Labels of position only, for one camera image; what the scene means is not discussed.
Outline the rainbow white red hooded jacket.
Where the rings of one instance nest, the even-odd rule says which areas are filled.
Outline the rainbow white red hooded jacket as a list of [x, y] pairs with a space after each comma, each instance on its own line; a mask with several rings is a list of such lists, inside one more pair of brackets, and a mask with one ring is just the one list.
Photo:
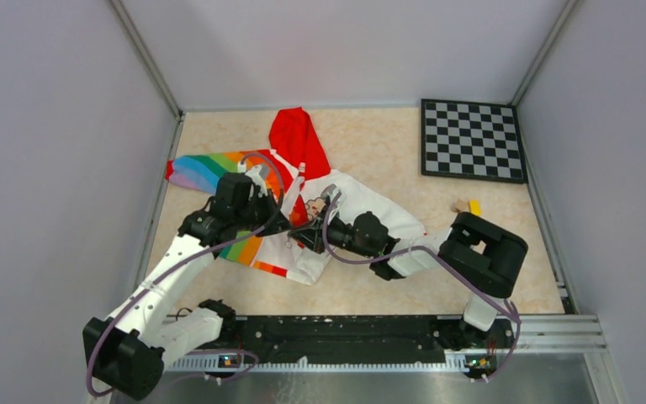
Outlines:
[[[267, 186], [284, 189], [283, 213], [296, 226], [321, 213], [324, 200], [320, 195], [327, 186], [335, 184], [343, 192], [337, 207], [344, 222], [351, 223], [358, 215], [371, 211], [394, 238], [425, 235], [422, 223], [407, 210], [331, 167], [311, 118], [303, 109], [280, 110], [268, 139], [268, 149], [177, 157], [169, 161], [166, 179], [185, 189], [213, 194], [219, 179], [225, 173], [236, 172], [246, 154], [248, 167], [262, 163], [261, 157], [266, 156], [281, 174], [277, 177], [267, 173]], [[251, 237], [224, 248], [220, 257], [301, 284], [314, 284], [331, 259], [328, 252], [311, 252], [284, 234]]]

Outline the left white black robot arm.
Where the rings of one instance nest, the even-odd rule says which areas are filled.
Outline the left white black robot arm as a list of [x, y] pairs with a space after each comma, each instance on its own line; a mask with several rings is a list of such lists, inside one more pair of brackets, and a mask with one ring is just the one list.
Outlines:
[[212, 343], [231, 345], [236, 312], [220, 300], [205, 300], [182, 320], [166, 323], [174, 304], [220, 251], [250, 237], [290, 228], [281, 212], [283, 193], [274, 193], [265, 175], [277, 172], [270, 161], [239, 165], [225, 173], [204, 208], [187, 215], [159, 264], [105, 319], [92, 318], [83, 328], [88, 392], [95, 380], [142, 400], [156, 388], [163, 372], [192, 350]]

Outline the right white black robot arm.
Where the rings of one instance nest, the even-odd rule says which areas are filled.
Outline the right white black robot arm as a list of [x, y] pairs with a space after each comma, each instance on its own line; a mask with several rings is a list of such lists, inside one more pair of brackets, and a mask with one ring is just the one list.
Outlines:
[[327, 188], [320, 212], [293, 228], [289, 237], [339, 261], [344, 259], [339, 249], [356, 254], [357, 264], [369, 266], [384, 280], [445, 269], [471, 292], [459, 324], [460, 337], [471, 347], [481, 347], [493, 337], [498, 315], [521, 324], [510, 298], [528, 253], [523, 238], [468, 212], [457, 214], [448, 230], [436, 235], [393, 237], [371, 211], [351, 222], [342, 220], [342, 198], [337, 186]]

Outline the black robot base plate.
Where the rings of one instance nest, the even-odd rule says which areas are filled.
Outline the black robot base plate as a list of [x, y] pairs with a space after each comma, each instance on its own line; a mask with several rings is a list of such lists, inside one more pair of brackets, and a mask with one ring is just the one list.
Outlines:
[[482, 332], [460, 316], [247, 316], [201, 349], [242, 348], [262, 364], [435, 364], [464, 349], [509, 348], [513, 337], [506, 319]]

